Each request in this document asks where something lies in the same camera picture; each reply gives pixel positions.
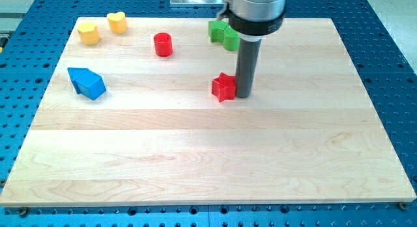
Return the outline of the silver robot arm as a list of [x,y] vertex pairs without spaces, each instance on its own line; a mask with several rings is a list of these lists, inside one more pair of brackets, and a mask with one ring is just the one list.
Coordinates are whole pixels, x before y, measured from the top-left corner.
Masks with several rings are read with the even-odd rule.
[[281,27],[285,12],[286,0],[224,0],[216,18],[227,18],[242,38],[259,40]]

